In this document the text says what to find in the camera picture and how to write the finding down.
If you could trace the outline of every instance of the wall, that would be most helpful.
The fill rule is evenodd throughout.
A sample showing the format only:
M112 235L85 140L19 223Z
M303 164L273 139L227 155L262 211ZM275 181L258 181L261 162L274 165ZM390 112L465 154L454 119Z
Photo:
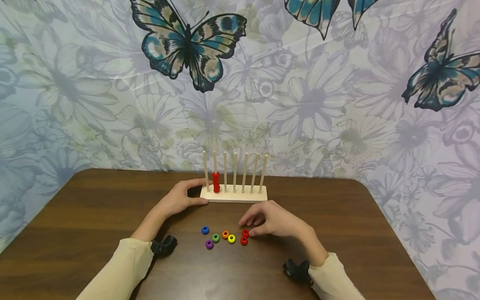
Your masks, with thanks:
M402 97L454 8L443 49L477 53L480 5L371 3L353 22L341 0L317 29L278 0L175 1L188 24L207 11L247 19L223 76L204 61L219 79L208 91L192 67L176 79L151 68L158 49L142 51L130 1L0 2L0 251L80 170L199 171L203 149L248 149L271 154L269 175L363 182L437 299L480 298L478 56L470 79L445 72L431 96Z

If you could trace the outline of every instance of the butterfly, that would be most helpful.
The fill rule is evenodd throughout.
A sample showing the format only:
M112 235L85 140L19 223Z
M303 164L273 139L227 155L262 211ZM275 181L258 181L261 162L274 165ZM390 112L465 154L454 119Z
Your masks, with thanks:
M456 17L453 9L442 23L440 32L425 53L425 62L409 79L402 97L408 103L421 91L416 108L439 111L457 104L467 88L473 91L480 83L480 50L463 56L454 56L451 51L450 26Z
M363 13L378 0L348 0L352 9L353 29L357 30ZM330 20L340 0L285 0L285 8L298 21L317 28L325 40Z
M245 100L263 103L271 98L275 84L284 82L295 66L297 56L289 49L274 48L259 55L249 55L239 44L236 57L227 62L225 82L229 91L243 86Z
M220 58L233 56L236 43L245 36L247 19L238 14L220 14L192 32L167 0L130 1L134 22L150 32L142 42L150 67L176 79L185 66L190 68L197 91L212 91L223 76Z

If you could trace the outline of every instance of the forearm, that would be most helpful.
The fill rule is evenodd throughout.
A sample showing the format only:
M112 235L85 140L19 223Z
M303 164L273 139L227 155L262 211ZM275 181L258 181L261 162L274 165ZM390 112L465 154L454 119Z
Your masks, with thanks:
M152 241L167 218L165 210L160 204L157 204L130 237L142 241Z
M150 243L123 239L110 261L86 286L77 300L128 300L152 263Z
M310 265L322 266L328 258L328 252L318 240L313 228L305 224L305 227L299 230L297 239L303 245Z
M328 253L315 231L306 227L299 235L310 262L312 288L322 300L364 300L335 253Z

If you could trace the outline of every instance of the beige sleeve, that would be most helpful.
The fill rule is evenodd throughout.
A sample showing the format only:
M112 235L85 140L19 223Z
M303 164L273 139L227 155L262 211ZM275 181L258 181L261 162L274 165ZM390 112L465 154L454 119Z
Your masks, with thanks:
M365 300L345 273L343 264L335 253L321 267L310 266L308 274L312 288L322 300Z
M77 300L128 300L152 263L150 242L120 240L110 261L90 281Z

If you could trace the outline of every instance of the purple bead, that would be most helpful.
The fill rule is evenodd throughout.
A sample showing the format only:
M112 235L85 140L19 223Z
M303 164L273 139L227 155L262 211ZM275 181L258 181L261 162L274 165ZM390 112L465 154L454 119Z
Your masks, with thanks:
M213 249L213 241L212 241L212 240L208 240L208 241L205 243L205 247L207 247L208 250Z

